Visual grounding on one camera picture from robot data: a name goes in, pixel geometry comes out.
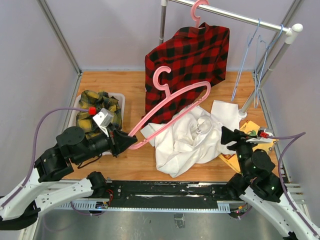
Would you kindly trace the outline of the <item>white shirt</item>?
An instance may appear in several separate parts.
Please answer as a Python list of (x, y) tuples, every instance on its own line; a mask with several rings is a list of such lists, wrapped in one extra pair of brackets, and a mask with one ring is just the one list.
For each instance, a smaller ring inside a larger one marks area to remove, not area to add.
[(194, 164), (205, 164), (234, 151), (221, 144), (222, 127), (239, 128), (238, 104), (215, 100), (211, 111), (194, 107), (150, 141), (155, 148), (156, 169), (176, 178)]

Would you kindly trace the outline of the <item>blue wire hanger of grey shirt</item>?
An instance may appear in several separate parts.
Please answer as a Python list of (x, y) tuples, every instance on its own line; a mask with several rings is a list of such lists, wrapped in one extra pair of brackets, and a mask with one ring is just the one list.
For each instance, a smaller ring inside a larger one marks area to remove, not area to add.
[(261, 86), (262, 74), (264, 73), (264, 70), (265, 70), (268, 54), (270, 53), (270, 51), (271, 51), (272, 47), (274, 46), (274, 44), (278, 41), (278, 39), (282, 35), (283, 29), (284, 29), (284, 25), (283, 24), (281, 24), (280, 26), (281, 26), (280, 32), (276, 35), (275, 39), (273, 39), (268, 45), (262, 39), (261, 35), (259, 35), (258, 38), (257, 38), (256, 54), (258, 53), (258, 46), (259, 46), (260, 43), (264, 43), (265, 53), (264, 53), (263, 62), (262, 62), (262, 66), (260, 68), (260, 71), (257, 71), (257, 66), (255, 66), (255, 71), (254, 71), (253, 106), (254, 106), (255, 109), (259, 106), (259, 101), (260, 101), (259, 89), (260, 89), (260, 86)]

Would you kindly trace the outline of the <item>yellow plaid flannel shirt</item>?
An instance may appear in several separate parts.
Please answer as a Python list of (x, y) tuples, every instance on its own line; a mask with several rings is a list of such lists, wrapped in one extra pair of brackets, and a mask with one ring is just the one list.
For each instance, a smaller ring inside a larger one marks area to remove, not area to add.
[[(112, 125), (118, 130), (122, 129), (122, 113), (119, 100), (113, 96), (110, 96), (107, 92), (95, 92), (92, 90), (85, 90), (80, 95), (78, 101), (79, 107), (82, 109), (95, 108), (97, 112), (102, 109), (106, 109), (113, 113)], [(75, 118), (75, 125), (80, 127), (85, 132), (87, 139), (98, 136), (101, 131), (95, 121), (93, 115), (87, 112), (78, 112)]]

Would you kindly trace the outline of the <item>red black plaid shirt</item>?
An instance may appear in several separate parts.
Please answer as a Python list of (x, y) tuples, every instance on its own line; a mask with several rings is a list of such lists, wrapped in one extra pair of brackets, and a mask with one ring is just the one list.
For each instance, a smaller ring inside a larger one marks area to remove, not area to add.
[(171, 69), (163, 72), (158, 81), (167, 84), (170, 92), (207, 81), (215, 86), (226, 78), (230, 29), (202, 23), (199, 28), (180, 28), (172, 38), (158, 45), (145, 56), (145, 113), (158, 105), (166, 94), (155, 88), (153, 76), (161, 66)]

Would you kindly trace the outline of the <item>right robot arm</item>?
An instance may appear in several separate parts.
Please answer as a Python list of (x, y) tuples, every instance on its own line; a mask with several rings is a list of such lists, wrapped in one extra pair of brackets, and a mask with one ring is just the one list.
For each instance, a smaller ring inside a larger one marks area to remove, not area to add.
[(284, 181), (273, 173), (275, 165), (258, 144), (271, 143), (277, 137), (266, 128), (256, 135), (238, 129), (221, 128), (221, 144), (237, 156), (240, 172), (226, 184), (227, 196), (241, 199), (262, 214), (280, 233), (284, 240), (318, 240), (320, 228), (303, 213)]

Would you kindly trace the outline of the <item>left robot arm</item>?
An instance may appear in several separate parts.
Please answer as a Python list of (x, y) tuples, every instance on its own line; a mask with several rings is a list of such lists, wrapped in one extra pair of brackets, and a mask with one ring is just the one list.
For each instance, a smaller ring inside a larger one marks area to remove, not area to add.
[(72, 165), (80, 165), (107, 151), (117, 157), (138, 141), (136, 136), (113, 127), (108, 127), (107, 131), (108, 134), (101, 133), (87, 139), (82, 128), (72, 126), (58, 135), (56, 145), (35, 161), (31, 175), (11, 193), (1, 197), (0, 229), (22, 230), (59, 205), (79, 198), (103, 197), (107, 193), (107, 183), (99, 171), (54, 192), (43, 191), (73, 173)]

